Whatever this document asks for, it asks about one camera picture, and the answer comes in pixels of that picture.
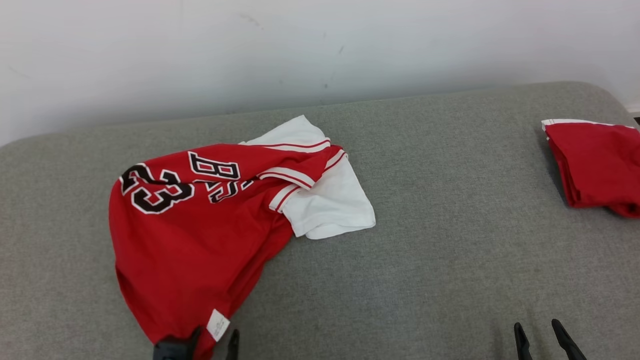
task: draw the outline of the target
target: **garment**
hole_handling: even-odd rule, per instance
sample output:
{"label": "garment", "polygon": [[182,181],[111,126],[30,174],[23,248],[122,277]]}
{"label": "garment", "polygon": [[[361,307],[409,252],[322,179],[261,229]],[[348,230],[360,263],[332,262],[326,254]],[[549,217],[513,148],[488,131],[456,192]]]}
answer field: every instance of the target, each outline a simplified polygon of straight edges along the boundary
{"label": "garment", "polygon": [[[346,153],[304,117],[134,165],[109,200],[120,289],[153,343],[231,317],[294,229],[325,238],[373,224]],[[219,339],[207,330],[196,360]]]}
{"label": "garment", "polygon": [[542,122],[570,206],[640,218],[640,132],[577,119]]}

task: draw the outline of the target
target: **white tag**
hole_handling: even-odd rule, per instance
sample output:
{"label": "white tag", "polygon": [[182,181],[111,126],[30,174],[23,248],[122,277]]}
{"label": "white tag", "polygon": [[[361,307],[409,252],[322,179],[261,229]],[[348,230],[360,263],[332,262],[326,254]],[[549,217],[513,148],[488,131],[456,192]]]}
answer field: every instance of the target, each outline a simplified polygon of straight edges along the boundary
{"label": "white tag", "polygon": [[207,323],[207,330],[209,334],[213,336],[213,340],[220,341],[220,338],[224,335],[227,327],[229,327],[230,321],[225,318],[224,315],[213,309],[209,323]]}

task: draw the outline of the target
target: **red stripe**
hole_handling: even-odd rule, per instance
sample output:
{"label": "red stripe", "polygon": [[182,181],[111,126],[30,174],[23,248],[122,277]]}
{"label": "red stripe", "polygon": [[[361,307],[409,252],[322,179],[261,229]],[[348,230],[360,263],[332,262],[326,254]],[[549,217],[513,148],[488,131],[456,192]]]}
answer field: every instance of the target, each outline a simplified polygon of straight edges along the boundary
{"label": "red stripe", "polygon": [[329,166],[329,167],[327,167],[327,168],[324,168],[324,171],[327,171],[327,170],[329,170],[330,168],[334,167],[334,166],[335,166],[335,164],[339,163],[339,162],[340,162],[340,160],[342,160],[342,158],[343,158],[343,157],[344,157],[344,155],[346,155],[346,154],[347,154],[346,152],[343,152],[343,153],[342,153],[342,155],[340,155],[340,157],[338,158],[338,160],[336,160],[336,162],[335,162],[335,163],[331,164],[331,166]]}
{"label": "red stripe", "polygon": [[297,188],[293,188],[291,189],[291,191],[289,191],[287,193],[287,195],[284,195],[284,197],[282,198],[282,200],[280,200],[280,203],[278,203],[278,206],[276,206],[276,211],[279,212],[278,210],[280,210],[280,206],[284,203],[284,200],[287,200],[287,198],[289,197],[289,195],[291,195],[292,192],[296,191],[297,189],[299,189],[300,187],[298,186]]}
{"label": "red stripe", "polygon": [[329,141],[330,141],[329,139],[326,139],[326,140],[324,140],[322,142],[319,142],[319,143],[317,143],[315,145],[298,145],[298,144],[295,144],[295,143],[274,143],[274,144],[270,144],[270,145],[249,144],[249,145],[251,145],[251,146],[263,146],[263,147],[293,146],[293,147],[304,147],[304,148],[308,149],[308,148],[311,148],[311,147],[316,147],[318,145],[322,145],[322,144],[324,144],[326,142],[329,142]]}
{"label": "red stripe", "polygon": [[259,176],[263,176],[263,175],[266,175],[266,174],[276,174],[276,175],[280,175],[280,176],[288,177],[289,179],[294,179],[294,180],[296,180],[296,181],[300,182],[301,184],[304,184],[307,188],[310,188],[310,189],[311,189],[311,185],[307,184],[306,182],[304,182],[304,181],[302,181],[302,180],[298,179],[297,177],[293,177],[293,176],[291,176],[291,175],[283,174],[283,173],[281,173],[281,172],[273,172],[273,171],[269,171],[269,172],[262,172],[262,173],[260,173],[260,175],[259,175]]}

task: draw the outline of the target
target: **wall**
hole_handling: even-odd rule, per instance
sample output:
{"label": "wall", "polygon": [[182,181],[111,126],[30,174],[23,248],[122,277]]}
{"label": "wall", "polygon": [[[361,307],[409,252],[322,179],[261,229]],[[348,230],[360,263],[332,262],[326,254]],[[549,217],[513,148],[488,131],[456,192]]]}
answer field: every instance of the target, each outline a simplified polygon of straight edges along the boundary
{"label": "wall", "polygon": [[5,0],[0,144],[565,79],[640,111],[639,13],[637,0]]}

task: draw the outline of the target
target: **gray fabric surface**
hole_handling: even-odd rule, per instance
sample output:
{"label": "gray fabric surface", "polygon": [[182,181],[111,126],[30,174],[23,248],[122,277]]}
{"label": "gray fabric surface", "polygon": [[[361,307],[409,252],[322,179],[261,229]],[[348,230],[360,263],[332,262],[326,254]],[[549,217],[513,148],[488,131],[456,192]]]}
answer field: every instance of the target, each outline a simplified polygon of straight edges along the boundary
{"label": "gray fabric surface", "polygon": [[[378,225],[295,239],[232,318],[249,359],[637,359],[640,221],[571,209],[540,120],[634,125],[584,83],[87,129],[0,149],[0,358],[150,359],[120,295],[109,191],[129,165],[305,114],[343,145]],[[229,333],[216,349],[223,359]]]}

